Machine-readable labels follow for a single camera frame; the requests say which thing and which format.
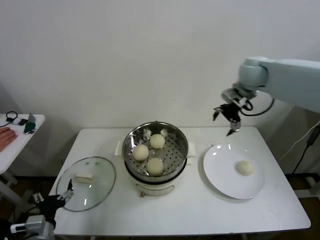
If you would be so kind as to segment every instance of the glass lid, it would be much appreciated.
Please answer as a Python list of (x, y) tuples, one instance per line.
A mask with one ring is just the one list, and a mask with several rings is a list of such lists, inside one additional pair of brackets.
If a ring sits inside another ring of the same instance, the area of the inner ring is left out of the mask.
[(72, 180), (74, 195), (64, 206), (73, 212), (91, 209), (107, 198), (116, 181), (114, 165), (103, 157), (87, 157), (75, 162), (60, 177), (56, 194), (63, 194)]

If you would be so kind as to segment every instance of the white plate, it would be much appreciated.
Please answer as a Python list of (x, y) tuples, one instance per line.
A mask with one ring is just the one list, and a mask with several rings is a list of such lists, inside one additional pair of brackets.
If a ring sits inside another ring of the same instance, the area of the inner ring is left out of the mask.
[[(237, 170), (237, 162), (250, 161), (255, 173), (244, 176)], [(237, 144), (219, 144), (211, 147), (203, 160), (204, 172), (212, 185), (235, 199), (251, 199), (265, 184), (263, 172), (251, 154)]]

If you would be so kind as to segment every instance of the white robotic arm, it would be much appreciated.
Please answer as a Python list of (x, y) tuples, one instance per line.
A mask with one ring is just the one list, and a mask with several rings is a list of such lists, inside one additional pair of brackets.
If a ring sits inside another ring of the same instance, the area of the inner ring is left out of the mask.
[(222, 113), (230, 122), (227, 136), (240, 129), (239, 112), (252, 110), (256, 91), (274, 99), (320, 113), (320, 62), (250, 57), (240, 65), (238, 81), (221, 94), (227, 104), (216, 107), (213, 120)]

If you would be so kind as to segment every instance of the steamed bun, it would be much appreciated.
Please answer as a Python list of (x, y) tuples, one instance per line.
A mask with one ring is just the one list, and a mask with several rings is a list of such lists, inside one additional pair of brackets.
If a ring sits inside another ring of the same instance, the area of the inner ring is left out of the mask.
[(146, 170), (151, 176), (159, 176), (164, 170), (164, 162), (157, 157), (152, 158), (147, 163)]
[(132, 155), (135, 160), (142, 162), (149, 156), (149, 149), (145, 145), (138, 145), (133, 149)]
[(244, 176), (250, 176), (255, 173), (255, 166), (250, 161), (240, 161), (236, 164), (238, 171)]
[(165, 138), (161, 134), (154, 134), (150, 138), (150, 145), (154, 149), (161, 149), (165, 145)]

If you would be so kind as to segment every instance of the perforated steamer tray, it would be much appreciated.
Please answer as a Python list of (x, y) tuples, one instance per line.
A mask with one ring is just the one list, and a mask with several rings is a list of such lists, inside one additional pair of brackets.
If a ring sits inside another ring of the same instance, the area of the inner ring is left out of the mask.
[[(150, 146), (149, 136), (146, 130), (153, 134), (162, 134), (165, 144), (161, 149)], [(135, 161), (132, 156), (133, 149), (137, 145), (145, 145), (149, 149), (149, 156), (143, 162)], [(129, 173), (137, 180), (147, 184), (163, 184), (173, 180), (184, 169), (187, 163), (188, 141), (185, 135), (177, 127), (164, 122), (149, 122), (133, 129), (125, 138), (122, 146), (122, 155)], [(160, 176), (150, 176), (147, 172), (148, 161), (159, 158), (163, 161), (164, 170)]]

